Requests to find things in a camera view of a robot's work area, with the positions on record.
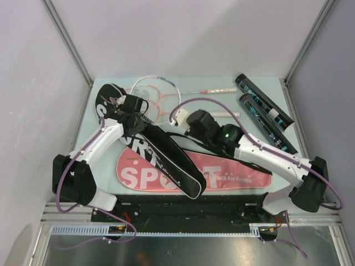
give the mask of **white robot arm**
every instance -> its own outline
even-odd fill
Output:
[[[58,155],[53,160],[52,190],[62,198],[111,211],[117,201],[115,195],[96,186],[91,169],[102,154],[123,136],[133,136],[144,130],[147,123],[141,118],[143,100],[127,95],[118,109],[112,109],[101,120],[101,127],[79,148],[68,156]]]
[[[244,134],[235,125],[219,126],[213,117],[203,110],[192,114],[179,109],[174,117],[176,126],[181,126],[187,136],[200,140],[206,147],[238,160],[252,162],[266,168],[290,183],[286,188],[265,194],[261,207],[272,215],[299,207],[317,212],[323,200],[326,185],[300,165],[311,168],[327,179],[325,160],[316,157],[313,161],[283,152],[262,142],[251,134]]]

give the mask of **black strap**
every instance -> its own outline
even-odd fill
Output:
[[[184,137],[185,139],[193,141],[194,143],[199,145],[201,148],[203,148],[205,150],[208,150],[210,152],[213,152],[214,154],[217,154],[221,158],[237,161],[237,162],[241,163],[242,165],[245,165],[245,166],[249,167],[250,169],[253,169],[253,170],[261,172],[261,173],[266,173],[268,175],[272,175],[272,172],[270,172],[269,170],[267,170],[267,169],[265,169],[265,168],[263,168],[263,167],[261,167],[259,165],[256,165],[255,163],[241,161],[241,160],[235,159],[235,158],[233,158],[231,156],[228,156],[228,155],[222,155],[222,154],[220,154],[220,150],[217,150],[217,149],[212,148],[212,147],[207,147],[206,145],[204,145],[204,144],[202,144],[202,143],[200,143],[200,142],[198,142],[198,141],[196,141],[194,139],[191,139],[191,138],[189,138],[189,137],[187,137],[185,135],[182,135],[182,134],[179,134],[179,133],[174,133],[174,132],[167,132],[167,134],[169,136]]]

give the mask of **black tube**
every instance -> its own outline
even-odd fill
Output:
[[[258,88],[246,75],[240,74],[236,80],[236,85],[243,92],[249,93],[255,102],[275,121],[283,130],[287,130],[294,125],[294,121],[278,107],[261,89]]]
[[[248,111],[256,124],[261,128],[270,144],[274,145],[282,151],[288,152],[289,154],[294,155],[298,153],[298,151],[292,146],[288,139],[275,126],[271,118],[265,114],[258,103],[253,100],[249,93],[243,94],[239,98],[239,102]]]

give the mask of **light blue table surface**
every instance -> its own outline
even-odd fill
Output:
[[[224,76],[224,77],[181,77],[181,78],[169,78],[169,80],[174,82],[176,86],[180,89],[181,93],[200,91],[205,89],[216,89],[216,88],[230,88],[234,87],[233,81],[234,77]],[[265,77],[256,76],[250,77],[250,79],[262,89],[267,96],[269,96],[282,110],[289,114],[286,101],[282,92],[280,81],[277,77]],[[110,79],[95,79],[94,85],[89,97],[88,106],[86,108],[83,122],[80,128],[79,136],[77,139],[76,146],[80,146],[84,141],[86,141],[91,134],[98,128],[98,119],[95,113],[95,99],[97,92],[106,83],[114,83],[122,88],[131,87],[137,78],[110,78]],[[181,100],[187,100],[194,97],[207,97],[224,103],[232,111],[240,112],[240,120],[243,126],[252,133],[257,138],[266,141],[264,135],[257,127],[257,125],[252,121],[244,109],[239,105],[237,101],[242,95],[242,92],[238,90],[237,93],[233,94],[214,94],[214,95],[182,95]],[[187,104],[184,107],[189,111],[195,111],[198,109],[204,109],[206,111],[224,111],[221,107],[214,103],[197,101],[191,104]],[[218,118],[216,121],[220,125],[224,124],[234,124],[232,118]],[[161,128],[165,131],[173,131],[182,133],[182,130],[176,129],[169,124],[161,125]],[[294,129],[290,129],[285,132],[285,136],[291,142],[291,144],[299,151],[300,147],[297,142],[296,134]],[[192,141],[184,140],[179,137],[175,137],[174,140],[184,148],[203,151],[198,145],[194,144]],[[107,152],[101,157],[99,162],[92,169],[97,186],[105,191],[113,194],[134,194],[134,195],[154,195],[156,193],[151,192],[141,192],[131,190],[118,180],[116,175],[116,163],[120,153],[126,148],[120,141],[116,141]],[[265,192],[277,191],[283,187],[286,187],[288,182],[282,179],[280,176],[273,174],[272,183],[269,187],[263,189],[253,189],[253,190],[237,190],[237,191],[223,191],[223,192],[205,192],[208,195],[245,195],[245,194],[263,194]]]

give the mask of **white wall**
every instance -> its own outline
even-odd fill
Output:
[[[54,0],[95,78],[284,78],[325,0]]]
[[[311,153],[328,162],[355,249],[355,1],[341,0],[291,82]]]
[[[0,1],[0,24],[0,265],[21,265],[88,87],[39,0]]]

